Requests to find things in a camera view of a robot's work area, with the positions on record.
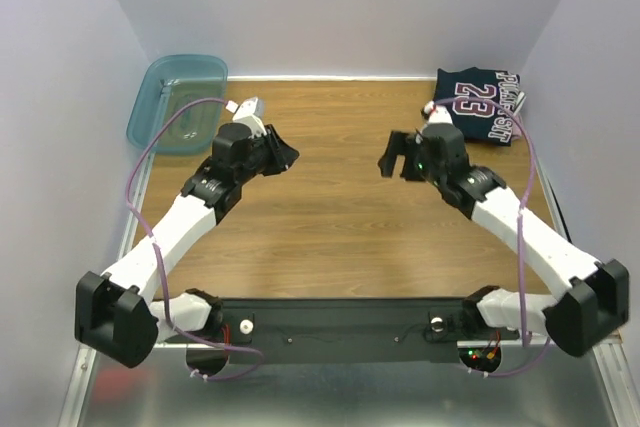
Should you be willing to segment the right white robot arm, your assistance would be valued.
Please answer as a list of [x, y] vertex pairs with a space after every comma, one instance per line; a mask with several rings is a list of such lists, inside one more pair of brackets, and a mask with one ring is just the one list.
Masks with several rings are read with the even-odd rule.
[[408, 182], [433, 185], [442, 200], [501, 240], [530, 267], [547, 294], [486, 286], [467, 296], [463, 331], [482, 337], [493, 328], [548, 337], [564, 353], [581, 357], [624, 326], [630, 310], [630, 275], [616, 259], [601, 261], [579, 249], [521, 200], [502, 177], [470, 162], [462, 133], [447, 123], [409, 133], [392, 131], [378, 161], [391, 177], [397, 158]]

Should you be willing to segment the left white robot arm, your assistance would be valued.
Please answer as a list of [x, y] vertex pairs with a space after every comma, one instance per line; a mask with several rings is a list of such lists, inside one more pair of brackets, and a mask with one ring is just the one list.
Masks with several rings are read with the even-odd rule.
[[191, 289], [162, 303], [168, 275], [183, 256], [217, 227], [255, 177], [289, 170], [300, 153], [271, 124], [261, 133], [241, 122], [226, 123], [212, 152], [189, 177], [155, 226], [146, 221], [142, 238], [102, 273], [85, 273], [75, 288], [74, 337], [120, 364], [141, 364], [159, 342], [182, 331], [215, 339], [223, 318], [214, 297]]

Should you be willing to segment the striped white tank top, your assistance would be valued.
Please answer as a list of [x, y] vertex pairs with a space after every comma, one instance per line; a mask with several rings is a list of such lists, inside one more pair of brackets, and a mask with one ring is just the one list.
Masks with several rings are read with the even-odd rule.
[[520, 91], [515, 103], [515, 110], [514, 110], [515, 115], [517, 115], [521, 111], [525, 101], [526, 101], [526, 94], [523, 91]]

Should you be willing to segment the navy blue tank top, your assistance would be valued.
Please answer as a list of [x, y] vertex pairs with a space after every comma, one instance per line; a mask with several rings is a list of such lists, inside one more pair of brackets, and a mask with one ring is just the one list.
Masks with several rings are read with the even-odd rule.
[[470, 67], [437, 70], [433, 100], [445, 107], [469, 142], [509, 147], [520, 131], [504, 110], [516, 111], [520, 76], [505, 70]]

